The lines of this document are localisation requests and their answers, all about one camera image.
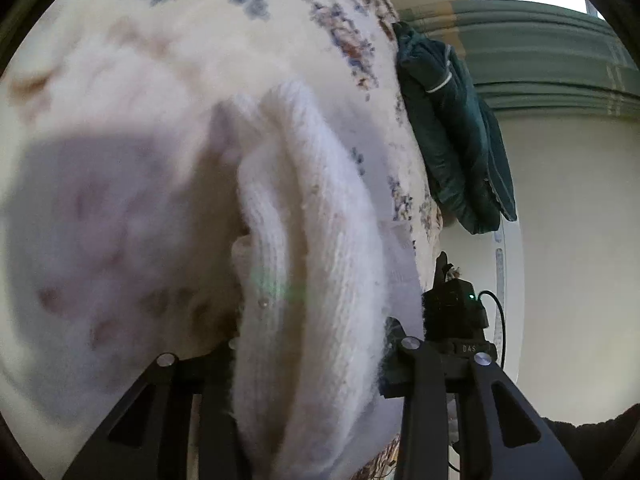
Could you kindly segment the white knit sweater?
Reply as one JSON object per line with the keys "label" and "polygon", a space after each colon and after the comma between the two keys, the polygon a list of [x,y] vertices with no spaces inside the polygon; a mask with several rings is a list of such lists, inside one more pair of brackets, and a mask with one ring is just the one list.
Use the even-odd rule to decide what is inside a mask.
{"label": "white knit sweater", "polygon": [[243,309],[232,413],[257,479],[347,479],[398,434],[378,390],[396,316],[419,321],[404,222],[383,218],[303,84],[226,105],[248,232],[232,247]]}

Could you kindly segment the dark green jacket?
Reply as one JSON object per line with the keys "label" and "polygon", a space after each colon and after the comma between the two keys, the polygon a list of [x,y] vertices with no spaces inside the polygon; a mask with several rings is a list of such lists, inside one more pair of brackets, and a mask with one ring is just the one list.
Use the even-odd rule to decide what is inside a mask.
{"label": "dark green jacket", "polygon": [[399,22],[396,70],[436,202],[471,234],[518,220],[500,125],[449,44]]}

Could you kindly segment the green striped curtain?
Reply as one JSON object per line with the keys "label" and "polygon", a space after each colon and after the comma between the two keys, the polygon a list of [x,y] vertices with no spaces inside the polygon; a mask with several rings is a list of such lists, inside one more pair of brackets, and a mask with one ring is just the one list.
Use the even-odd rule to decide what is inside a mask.
{"label": "green striped curtain", "polygon": [[400,11],[450,44],[496,112],[639,117],[639,69],[600,18],[550,4],[454,0]]}

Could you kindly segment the floral fleece blanket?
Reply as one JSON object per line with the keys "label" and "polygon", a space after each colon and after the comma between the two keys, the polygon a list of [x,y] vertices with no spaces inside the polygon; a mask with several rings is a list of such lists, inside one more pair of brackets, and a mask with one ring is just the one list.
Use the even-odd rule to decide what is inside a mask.
{"label": "floral fleece blanket", "polygon": [[238,339],[226,105],[296,82],[408,228],[442,214],[396,75],[398,0],[55,0],[1,78],[1,474],[63,477],[159,354]]}

